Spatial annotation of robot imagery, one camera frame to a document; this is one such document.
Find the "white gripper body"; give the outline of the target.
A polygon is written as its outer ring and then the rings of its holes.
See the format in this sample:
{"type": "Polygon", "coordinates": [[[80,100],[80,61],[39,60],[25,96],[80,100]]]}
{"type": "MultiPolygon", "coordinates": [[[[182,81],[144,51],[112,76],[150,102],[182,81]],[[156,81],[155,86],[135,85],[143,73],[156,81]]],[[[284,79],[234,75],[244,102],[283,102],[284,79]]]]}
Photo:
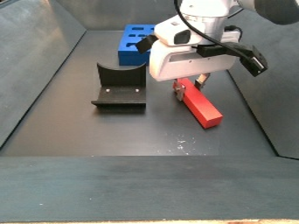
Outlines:
{"type": "MultiPolygon", "coordinates": [[[[224,31],[226,17],[184,16],[187,22],[206,35],[220,43],[238,43],[239,32],[224,31]]],[[[188,77],[227,70],[232,67],[236,57],[224,53],[216,56],[200,56],[198,46],[212,46],[212,43],[196,34],[174,16],[154,28],[158,40],[151,47],[150,74],[158,81],[188,77]]]]}

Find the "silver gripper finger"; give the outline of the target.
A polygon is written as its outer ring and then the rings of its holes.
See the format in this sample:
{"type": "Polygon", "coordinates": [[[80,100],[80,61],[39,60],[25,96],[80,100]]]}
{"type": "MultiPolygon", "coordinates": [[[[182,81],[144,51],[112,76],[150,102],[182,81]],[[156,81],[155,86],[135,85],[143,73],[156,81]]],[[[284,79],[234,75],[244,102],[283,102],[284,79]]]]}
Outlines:
{"type": "Polygon", "coordinates": [[[186,86],[179,82],[179,80],[174,81],[172,89],[176,94],[178,100],[182,101],[184,97],[186,86]]]}
{"type": "Polygon", "coordinates": [[[203,73],[199,78],[195,80],[195,87],[202,90],[208,78],[211,77],[210,73],[203,73]]]}

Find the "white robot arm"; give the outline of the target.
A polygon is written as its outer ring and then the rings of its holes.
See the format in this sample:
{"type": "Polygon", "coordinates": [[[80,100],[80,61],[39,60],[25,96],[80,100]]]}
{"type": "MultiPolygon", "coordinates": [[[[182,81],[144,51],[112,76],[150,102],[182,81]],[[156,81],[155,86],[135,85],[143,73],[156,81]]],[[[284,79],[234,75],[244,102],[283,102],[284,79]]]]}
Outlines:
{"type": "Polygon", "coordinates": [[[150,74],[156,81],[174,81],[176,96],[187,95],[180,79],[196,75],[202,88],[211,73],[239,61],[258,76],[267,60],[254,46],[239,43],[242,32],[224,25],[243,10],[254,11],[276,25],[299,22],[299,0],[174,0],[176,15],[154,27],[150,74]]]}

